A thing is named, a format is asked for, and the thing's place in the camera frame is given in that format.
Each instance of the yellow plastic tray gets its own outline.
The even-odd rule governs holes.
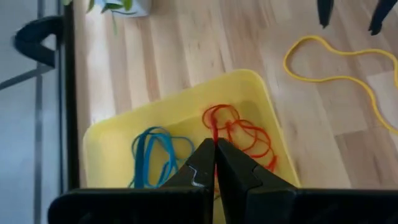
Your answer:
[[[237,70],[214,80],[187,89],[180,94],[151,103],[132,112],[107,119],[90,127],[83,139],[83,163],[87,187],[127,187],[134,173],[131,154],[132,140],[146,128],[163,126],[172,135],[186,136],[197,147],[211,131],[201,122],[210,106],[229,103],[242,118],[263,127],[272,139],[278,156],[275,173],[299,187],[295,169],[286,149],[267,88],[258,74]],[[244,142],[246,135],[237,136]],[[187,155],[187,147],[176,145],[177,154]],[[257,160],[265,164],[269,158]],[[150,159],[150,182],[159,177],[167,160],[164,150],[154,148]],[[220,200],[215,204],[215,221],[222,221]]]

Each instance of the potted plant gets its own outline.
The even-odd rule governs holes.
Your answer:
[[[63,0],[68,5],[72,0]],[[102,8],[101,13],[111,11],[114,15],[125,17],[139,17],[149,15],[152,0],[90,0],[87,12],[90,12],[94,5]]]

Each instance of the rubber band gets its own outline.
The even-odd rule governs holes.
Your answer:
[[[175,149],[173,146],[173,139],[179,139],[187,141],[191,147],[191,156],[195,147],[189,138],[183,136],[171,136],[171,134],[163,127],[156,126],[146,129],[142,134],[138,135],[132,142],[131,151],[132,156],[135,160],[135,174],[131,182],[129,183],[129,187],[132,187],[134,184],[134,188],[142,189],[146,188],[159,188],[169,179],[172,171],[176,173],[178,171],[177,162],[184,161],[187,158],[177,158],[175,155]],[[169,155],[169,160],[165,162],[162,167],[162,171],[160,173],[159,179],[155,185],[149,183],[149,159],[150,154],[153,150],[155,142],[158,142],[162,148]]]
[[[387,52],[385,50],[381,50],[381,49],[365,49],[365,50],[359,50],[359,51],[354,51],[354,52],[344,52],[344,51],[336,50],[332,46],[330,46],[330,44],[322,37],[317,36],[317,35],[307,35],[305,37],[302,37],[301,39],[296,41],[296,43],[293,44],[293,46],[285,54],[284,61],[283,61],[285,71],[291,77],[296,78],[301,81],[304,81],[304,82],[321,83],[321,82],[328,82],[328,81],[332,81],[332,80],[351,80],[351,81],[361,85],[365,89],[365,91],[367,92],[367,94],[369,95],[369,97],[371,99],[371,105],[372,105],[374,114],[376,115],[376,118],[380,121],[380,123],[386,129],[388,129],[390,132],[398,135],[398,129],[391,126],[381,115],[381,112],[377,106],[377,99],[376,99],[376,96],[375,96],[372,88],[368,84],[363,82],[362,80],[359,80],[357,78],[353,78],[353,77],[350,77],[347,75],[338,75],[338,76],[328,77],[328,78],[305,78],[305,77],[302,77],[290,70],[289,66],[287,65],[287,61],[288,61],[289,57],[294,53],[294,50],[302,42],[305,42],[307,40],[319,41],[328,51],[330,51],[334,54],[342,55],[342,56],[355,56],[355,55],[361,55],[361,54],[375,53],[375,54],[381,54],[381,55],[388,57],[389,59],[392,60],[392,63],[394,65],[394,84],[395,84],[396,88],[398,88],[398,59],[392,53]]]
[[[225,121],[225,124],[222,124],[221,126],[219,126],[218,120],[216,118],[216,114],[219,110],[222,110],[222,109],[229,110],[231,112],[231,117],[233,118],[233,121],[230,121],[227,119]],[[245,152],[251,158],[258,159],[258,158],[262,158],[262,157],[268,155],[268,153],[271,153],[272,159],[271,159],[270,163],[268,163],[268,165],[266,165],[264,167],[269,170],[271,170],[271,169],[274,170],[277,157],[274,154],[274,150],[271,147],[271,139],[270,139],[269,135],[267,134],[267,132],[264,129],[253,125],[252,122],[250,122],[246,119],[241,119],[238,111],[236,110],[236,108],[234,106],[228,105],[228,104],[220,104],[220,105],[212,106],[212,107],[208,108],[207,110],[205,110],[205,112],[202,114],[201,119],[202,119],[203,125],[213,132],[213,139],[215,141],[215,144],[217,143],[217,140],[218,140],[219,131],[225,130],[227,133],[228,141],[230,143],[232,143],[235,147],[237,147],[240,150],[242,150],[243,152]],[[242,148],[234,141],[234,139],[232,137],[233,126],[239,126],[247,135],[249,135],[250,137],[253,138],[253,142],[248,147]],[[261,139],[258,136],[259,133],[263,134],[264,137],[266,138],[266,140]],[[250,149],[252,149],[256,145],[256,143],[259,141],[263,142],[267,145],[264,152],[259,153],[259,154],[249,153]]]

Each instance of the wooden floor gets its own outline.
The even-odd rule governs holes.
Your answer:
[[[335,1],[324,30],[314,0],[154,0],[149,17],[117,18],[114,35],[110,15],[99,9],[85,15],[87,3],[74,2],[80,137],[93,123],[248,68],[267,80],[303,186],[398,187],[398,136],[376,120],[365,91],[349,81],[300,82],[282,68],[288,48],[308,34],[340,50],[372,47],[398,55],[398,8],[373,37],[367,29],[377,0]],[[398,127],[398,90],[387,58],[340,57],[307,42],[292,68],[313,78],[364,80]]]

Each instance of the yellow rope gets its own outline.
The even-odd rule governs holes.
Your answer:
[[[302,37],[300,40],[296,41],[296,43],[294,43],[294,45],[286,53],[286,55],[284,57],[284,68],[285,68],[286,72],[291,77],[296,78],[301,81],[305,81],[305,82],[321,83],[321,82],[327,82],[327,81],[332,81],[332,80],[345,79],[345,80],[351,80],[353,82],[360,84],[366,90],[368,95],[370,96],[373,111],[376,114],[376,117],[378,118],[378,120],[389,131],[398,135],[398,129],[391,126],[381,115],[379,108],[377,107],[376,96],[375,96],[373,90],[371,89],[371,87],[368,84],[366,84],[365,82],[363,82],[357,78],[349,77],[346,75],[338,75],[338,76],[328,77],[328,78],[305,78],[305,77],[301,77],[300,75],[297,75],[296,73],[294,73],[290,70],[289,66],[287,65],[287,61],[288,61],[289,57],[292,55],[294,50],[302,42],[305,42],[306,40],[317,40],[317,41],[321,42],[321,44],[323,44],[323,46],[325,46],[326,49],[329,50],[330,52],[338,54],[338,55],[342,55],[342,56],[354,56],[354,55],[361,55],[361,54],[368,54],[368,53],[377,53],[377,54],[382,54],[382,55],[389,57],[392,60],[392,63],[394,64],[394,83],[395,83],[395,86],[398,88],[398,60],[397,60],[397,58],[392,53],[386,52],[385,50],[381,50],[381,49],[365,49],[365,50],[359,50],[359,51],[355,51],[355,52],[339,51],[339,50],[336,50],[333,47],[331,47],[328,44],[328,42],[325,39],[323,39],[322,37],[317,36],[317,35],[308,35],[308,36]]]

